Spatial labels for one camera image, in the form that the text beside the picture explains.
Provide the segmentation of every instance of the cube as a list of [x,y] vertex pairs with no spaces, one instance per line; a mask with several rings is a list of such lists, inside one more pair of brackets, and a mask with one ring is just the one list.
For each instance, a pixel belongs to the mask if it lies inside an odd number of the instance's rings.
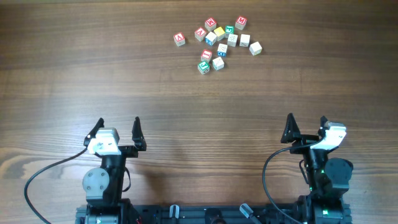
[[241,34],[241,43],[239,44],[239,46],[249,47],[249,42],[250,42],[250,35]]
[[225,32],[222,27],[215,29],[214,33],[217,35],[217,41],[220,41],[225,37]]
[[213,59],[213,68],[218,71],[222,68],[224,68],[224,61],[221,57],[218,57],[216,59]]
[[262,47],[261,47],[260,43],[257,41],[256,43],[253,43],[250,45],[249,50],[250,50],[251,54],[253,54],[253,56],[255,56],[255,55],[261,53]]
[[199,29],[197,29],[195,31],[195,37],[199,40],[199,41],[203,41],[203,39],[206,37],[207,32],[204,30],[204,28],[199,27]]
[[198,64],[198,70],[202,75],[204,75],[210,71],[210,66],[207,62],[200,62]]
[[248,19],[246,19],[243,16],[239,16],[238,19],[235,22],[235,27],[237,29],[243,30],[244,26],[246,26]]
[[229,37],[228,37],[228,41],[227,41],[226,44],[227,44],[228,46],[235,47],[237,41],[238,41],[238,35],[236,35],[236,34],[230,34]]
[[218,45],[218,50],[217,50],[217,55],[221,56],[221,57],[225,57],[226,56],[226,50],[228,48],[228,45],[226,44],[219,44]]
[[210,51],[210,50],[203,50],[203,52],[201,53],[201,56],[200,56],[200,60],[202,61],[202,62],[207,62],[207,63],[210,63],[210,60],[211,60],[211,56],[213,55],[213,53]]
[[230,34],[234,34],[234,30],[233,26],[225,26],[225,37],[228,38]]
[[174,42],[177,46],[185,44],[185,37],[182,33],[174,34]]
[[205,27],[208,31],[212,31],[216,28],[217,22],[213,18],[208,18],[205,21]]
[[217,40],[217,35],[213,32],[209,32],[209,34],[207,34],[205,39],[206,43],[210,46],[213,46],[216,40]]

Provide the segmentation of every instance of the letter on block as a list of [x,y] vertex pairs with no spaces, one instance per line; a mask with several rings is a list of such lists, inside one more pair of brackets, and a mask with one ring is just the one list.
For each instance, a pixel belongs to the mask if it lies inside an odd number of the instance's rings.
[[256,43],[253,43],[250,45],[249,50],[250,50],[251,54],[253,54],[253,56],[255,56],[255,55],[261,53],[262,47],[261,47],[260,43],[257,41]]
[[174,34],[174,42],[177,46],[185,44],[185,37],[182,33]]
[[234,30],[233,26],[225,26],[225,37],[228,38],[230,34],[234,34]]
[[248,19],[246,19],[243,16],[239,16],[238,19],[235,22],[235,27],[237,29],[243,30],[244,26],[246,26]]
[[195,37],[199,40],[199,41],[203,41],[203,39],[206,37],[207,32],[204,30],[204,28],[199,27],[199,29],[197,29],[195,31]]
[[227,41],[226,44],[227,44],[228,46],[235,47],[237,41],[238,41],[238,35],[236,35],[236,34],[230,34],[229,37],[228,37],[228,41]]
[[224,61],[221,57],[213,59],[213,68],[217,71],[224,68]]
[[241,43],[239,44],[239,46],[249,47],[249,42],[250,42],[250,35],[241,34]]
[[201,53],[201,56],[200,56],[200,60],[202,61],[202,62],[207,62],[207,63],[209,63],[210,62],[210,60],[211,60],[211,56],[213,55],[213,53],[210,51],[210,50],[203,50],[203,52]]
[[225,32],[222,27],[215,29],[214,33],[217,35],[217,41],[220,41],[225,37]]
[[202,75],[204,75],[210,71],[210,66],[207,62],[200,62],[198,64],[198,70]]
[[225,44],[218,44],[218,50],[217,50],[218,56],[225,57],[227,48],[228,46]]
[[217,35],[213,32],[209,32],[209,34],[207,34],[206,36],[206,43],[210,46],[213,46],[213,44],[216,42],[217,40]]
[[205,21],[205,27],[208,31],[212,31],[217,26],[217,22],[213,18],[208,18]]

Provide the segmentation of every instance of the cable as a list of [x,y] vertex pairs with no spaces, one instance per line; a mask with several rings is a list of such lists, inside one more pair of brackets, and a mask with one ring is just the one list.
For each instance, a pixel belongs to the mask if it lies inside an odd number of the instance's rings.
[[278,206],[276,205],[276,203],[275,203],[274,200],[272,199],[271,195],[269,195],[269,192],[268,192],[268,189],[267,189],[267,184],[266,184],[266,169],[267,169],[267,165],[268,165],[269,161],[271,161],[271,159],[272,159],[274,156],[278,155],[278,154],[281,153],[281,152],[288,151],[288,150],[291,150],[291,149],[301,149],[301,148],[304,148],[304,147],[310,147],[310,146],[313,146],[313,145],[318,144],[318,143],[319,143],[319,141],[318,141],[318,142],[315,142],[315,143],[312,143],[312,144],[303,145],[303,146],[287,147],[287,148],[284,148],[284,149],[280,149],[280,150],[274,152],[272,155],[270,155],[270,156],[268,157],[268,159],[266,160],[266,163],[264,164],[264,167],[262,168],[262,186],[263,186],[263,188],[264,188],[264,191],[266,192],[266,195],[267,195],[267,197],[268,197],[270,203],[273,204],[273,206],[276,208],[276,210],[278,210],[280,213],[282,213],[282,214],[285,215],[287,218],[289,218],[290,220],[292,220],[294,223],[303,224],[303,223],[301,223],[301,222],[295,220],[295,219],[294,219],[293,217],[291,217],[290,215],[288,215],[288,214],[286,214],[285,212],[283,212],[280,208],[278,208]]
[[25,200],[26,200],[27,204],[29,205],[30,209],[32,209],[32,211],[33,211],[44,223],[46,223],[46,224],[51,224],[48,220],[46,220],[46,219],[36,210],[36,208],[35,208],[35,207],[32,205],[32,203],[30,202],[29,197],[27,196],[27,188],[28,188],[29,184],[32,182],[32,180],[33,180],[35,177],[37,177],[39,174],[43,173],[43,172],[46,171],[47,169],[52,168],[52,167],[55,167],[56,165],[59,165],[59,164],[64,163],[64,162],[68,162],[68,161],[70,161],[70,160],[72,160],[72,159],[75,159],[75,158],[79,157],[80,155],[82,155],[83,153],[85,153],[86,151],[87,151],[87,148],[85,148],[84,150],[82,150],[82,151],[79,152],[78,154],[76,154],[76,155],[74,155],[74,156],[72,156],[72,157],[69,157],[68,159],[64,159],[64,160],[62,160],[62,161],[59,161],[59,162],[53,163],[53,164],[51,164],[51,165],[48,165],[48,166],[44,167],[43,169],[37,171],[35,174],[33,174],[32,177],[29,178],[29,180],[27,180],[27,182],[26,182],[26,184],[25,184],[25,189],[24,189]]

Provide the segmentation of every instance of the teal cube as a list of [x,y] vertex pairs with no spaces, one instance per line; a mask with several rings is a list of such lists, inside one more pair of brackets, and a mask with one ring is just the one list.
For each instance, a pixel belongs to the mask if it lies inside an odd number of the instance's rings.
[[234,34],[235,27],[225,26],[225,36],[228,38],[230,34]]

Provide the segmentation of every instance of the wood grain surface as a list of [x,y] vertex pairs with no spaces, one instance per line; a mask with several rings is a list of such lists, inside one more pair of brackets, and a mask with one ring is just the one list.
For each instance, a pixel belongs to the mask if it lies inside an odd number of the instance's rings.
[[[37,170],[83,149],[99,117],[131,143],[140,116],[147,152],[129,159],[133,204],[267,203],[261,172],[289,112],[313,134],[325,115],[348,128],[331,157],[354,164],[354,223],[397,223],[398,5],[391,1],[151,1],[0,6],[0,223],[40,223],[23,197]],[[197,70],[194,31],[208,17],[259,41],[229,47],[226,66]],[[187,43],[177,47],[173,34]],[[277,202],[308,194],[300,156],[284,153],[267,180]],[[85,204],[88,153],[30,185],[54,223]]]

